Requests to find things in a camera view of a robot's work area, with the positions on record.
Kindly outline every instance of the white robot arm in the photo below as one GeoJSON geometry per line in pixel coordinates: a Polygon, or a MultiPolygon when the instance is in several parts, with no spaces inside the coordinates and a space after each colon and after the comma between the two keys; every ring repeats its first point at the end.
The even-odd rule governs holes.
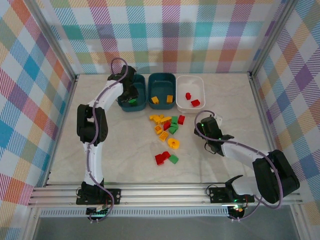
{"type": "Polygon", "coordinates": [[[239,199],[243,195],[255,195],[262,196],[266,201],[274,204],[281,198],[279,186],[282,187],[283,197],[300,187],[299,180],[282,151],[253,151],[252,147],[239,143],[233,136],[223,135],[213,116],[206,117],[198,123],[196,120],[197,117],[194,133],[205,139],[214,153],[235,159],[254,170],[254,177],[239,175],[225,183],[230,199],[239,199]],[[268,160],[273,164],[279,182],[268,160]]]}
{"type": "MultiPolygon", "coordinates": [[[[114,84],[115,82],[116,82],[115,80],[107,81],[106,85],[104,86],[104,89],[108,88],[110,85],[114,84]]],[[[101,108],[106,113],[109,110],[111,104],[123,93],[123,91],[124,91],[124,88],[123,88],[122,83],[115,84],[108,91],[106,91],[106,93],[100,98],[100,100],[98,101],[98,104],[96,105],[95,108],[96,109],[101,108]]],[[[95,97],[91,102],[89,102],[89,104],[88,104],[89,108],[92,108],[94,106],[94,103],[97,100],[97,97],[95,97]]],[[[85,142],[83,144],[85,155],[87,155],[88,144],[89,144],[88,142],[85,142]]],[[[91,170],[91,175],[98,183],[101,183],[104,179],[103,174],[102,174],[102,169],[101,169],[102,168],[101,167],[101,159],[102,159],[101,154],[102,154],[103,144],[104,144],[104,142],[101,141],[97,144],[97,146],[95,146],[95,145],[91,146],[90,147],[91,150],[89,153],[89,167],[91,170]]],[[[87,165],[85,165],[84,182],[86,182],[87,184],[92,185],[92,186],[95,185],[94,181],[89,176],[87,165]]]]}

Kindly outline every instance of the white floor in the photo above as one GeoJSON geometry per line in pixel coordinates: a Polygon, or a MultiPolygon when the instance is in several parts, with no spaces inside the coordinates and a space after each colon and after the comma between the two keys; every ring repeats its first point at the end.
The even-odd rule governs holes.
{"type": "MultiPolygon", "coordinates": [[[[198,74],[205,85],[205,109],[223,117],[223,134],[242,143],[268,150],[254,97],[246,74],[198,74]]],[[[77,136],[77,107],[90,102],[106,84],[107,75],[81,75],[62,131],[49,176],[49,183],[81,182],[85,172],[85,152],[77,136]]],[[[105,182],[224,182],[236,175],[253,176],[253,171],[234,159],[205,151],[205,141],[194,135],[195,114],[185,114],[185,122],[174,134],[180,148],[173,150],[155,134],[149,115],[181,114],[177,107],[124,112],[114,102],[106,114],[108,137],[102,150],[105,182]],[[179,161],[157,166],[155,155],[169,151],[179,161]]]]}

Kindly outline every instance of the plaid fabric backdrop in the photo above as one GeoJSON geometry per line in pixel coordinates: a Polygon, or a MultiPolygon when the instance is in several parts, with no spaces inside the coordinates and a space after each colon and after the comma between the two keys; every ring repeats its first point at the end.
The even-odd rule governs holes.
{"type": "Polygon", "coordinates": [[[44,177],[71,79],[23,0],[0,0],[0,240],[17,239],[44,177]]]}
{"type": "Polygon", "coordinates": [[[301,181],[320,236],[320,0],[300,0],[258,73],[276,145],[301,181]]]}
{"type": "Polygon", "coordinates": [[[37,2],[74,71],[102,74],[114,57],[139,73],[247,72],[280,0],[37,2]]]}
{"type": "Polygon", "coordinates": [[[278,6],[278,8],[277,8],[277,10],[276,10],[276,12],[275,12],[275,14],[274,14],[274,16],[273,16],[273,19],[272,19],[272,21],[271,21],[271,23],[270,23],[267,31],[266,31],[265,34],[264,34],[264,37],[263,37],[263,39],[262,39],[262,41],[261,41],[261,44],[259,45],[258,50],[255,52],[255,55],[254,55],[254,57],[253,57],[253,61],[251,62],[250,67],[249,67],[249,70],[248,70],[249,72],[252,72],[254,66],[256,65],[257,59],[258,59],[261,51],[264,49],[266,43],[268,42],[269,37],[270,37],[270,34],[271,34],[271,33],[273,32],[273,30],[275,29],[276,23],[277,23],[280,15],[282,14],[282,12],[283,12],[283,10],[284,10],[287,2],[288,2],[288,0],[281,0],[281,3],[280,3],[280,5],[278,6]]]}

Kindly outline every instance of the toy block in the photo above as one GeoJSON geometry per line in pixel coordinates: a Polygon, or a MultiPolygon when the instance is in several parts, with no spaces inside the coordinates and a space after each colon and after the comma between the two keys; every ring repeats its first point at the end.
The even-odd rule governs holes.
{"type": "Polygon", "coordinates": [[[168,152],[168,151],[164,151],[163,153],[162,153],[162,157],[164,158],[164,160],[167,160],[168,158],[170,158],[170,153],[168,152]]]}
{"type": "Polygon", "coordinates": [[[175,123],[171,123],[170,127],[171,128],[176,128],[177,130],[179,129],[178,124],[175,124],[175,123]]]}
{"type": "Polygon", "coordinates": [[[169,122],[170,120],[171,120],[171,117],[170,117],[170,116],[166,116],[166,117],[162,118],[162,119],[160,120],[160,122],[161,122],[162,124],[164,124],[164,123],[166,123],[166,122],[169,122]]]}
{"type": "Polygon", "coordinates": [[[158,154],[155,156],[155,161],[156,161],[156,164],[159,166],[159,165],[162,165],[165,163],[165,159],[164,159],[164,156],[162,154],[158,154]]]}
{"type": "Polygon", "coordinates": [[[172,124],[177,124],[178,123],[178,117],[177,116],[172,116],[171,123],[172,124]]]}
{"type": "Polygon", "coordinates": [[[170,162],[172,162],[173,164],[176,164],[176,163],[178,162],[179,158],[178,158],[177,156],[175,156],[175,155],[171,155],[171,156],[169,157],[169,160],[170,160],[170,162]]]}
{"type": "Polygon", "coordinates": [[[191,99],[191,94],[190,94],[190,92],[187,92],[187,93],[185,94],[185,98],[186,98],[187,100],[190,100],[190,99],[191,99]]]}
{"type": "Polygon", "coordinates": [[[171,123],[169,121],[167,121],[164,125],[163,125],[163,130],[166,131],[168,128],[170,128],[171,123]]]}
{"type": "Polygon", "coordinates": [[[150,120],[150,121],[153,120],[153,119],[155,118],[155,116],[157,116],[157,115],[150,115],[150,116],[149,116],[149,120],[150,120]]]}
{"type": "Polygon", "coordinates": [[[178,128],[171,126],[169,127],[169,133],[171,133],[172,135],[175,134],[175,132],[178,130],[178,128]]]}
{"type": "Polygon", "coordinates": [[[160,134],[159,138],[160,138],[160,140],[161,140],[162,142],[164,142],[164,141],[167,139],[168,136],[169,136],[169,133],[167,133],[166,131],[163,131],[163,132],[160,134]]]}
{"type": "Polygon", "coordinates": [[[174,101],[174,96],[172,96],[172,95],[166,96],[166,103],[167,104],[172,104],[173,101],[174,101]]]}
{"type": "Polygon", "coordinates": [[[159,99],[156,96],[152,97],[151,100],[153,104],[159,104],[159,99]]]}
{"type": "Polygon", "coordinates": [[[156,115],[156,116],[153,118],[153,121],[154,121],[155,124],[160,124],[161,118],[160,118],[158,115],[156,115]]]}
{"type": "Polygon", "coordinates": [[[185,122],[185,116],[180,115],[178,118],[178,124],[183,125],[185,122]]]}
{"type": "Polygon", "coordinates": [[[198,99],[191,101],[193,107],[198,107],[200,105],[200,101],[198,99]]]}
{"type": "Polygon", "coordinates": [[[169,147],[172,148],[172,149],[178,149],[179,146],[180,146],[180,142],[179,142],[179,140],[177,140],[177,139],[169,138],[169,139],[168,139],[168,145],[169,145],[169,147]]]}
{"type": "Polygon", "coordinates": [[[129,103],[131,106],[137,106],[137,105],[138,105],[137,99],[131,99],[131,100],[128,101],[128,103],[129,103]]]}
{"type": "Polygon", "coordinates": [[[155,133],[160,134],[162,133],[162,127],[160,125],[157,125],[154,127],[155,133]]]}

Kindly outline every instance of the black bracket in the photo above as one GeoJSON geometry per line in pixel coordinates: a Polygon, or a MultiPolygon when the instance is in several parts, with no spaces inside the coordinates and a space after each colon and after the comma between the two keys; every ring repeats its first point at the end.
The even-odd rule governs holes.
{"type": "MultiPolygon", "coordinates": [[[[108,125],[105,110],[101,107],[95,109],[96,121],[98,124],[98,136],[94,146],[106,140],[108,135],[108,125]]],[[[76,134],[83,143],[90,143],[96,135],[96,125],[93,121],[88,121],[93,117],[93,108],[89,105],[80,104],[77,108],[76,134]]]]}
{"type": "Polygon", "coordinates": [[[211,204],[245,204],[247,201],[248,203],[255,202],[255,198],[252,195],[240,195],[238,198],[232,199],[225,187],[210,187],[209,196],[211,204]]]}
{"type": "MultiPolygon", "coordinates": [[[[114,198],[114,204],[119,205],[121,199],[121,189],[120,188],[106,188],[114,198]]],[[[105,205],[112,204],[112,199],[110,196],[102,190],[97,185],[89,185],[86,182],[82,182],[81,188],[76,193],[77,205],[105,205]]]]}

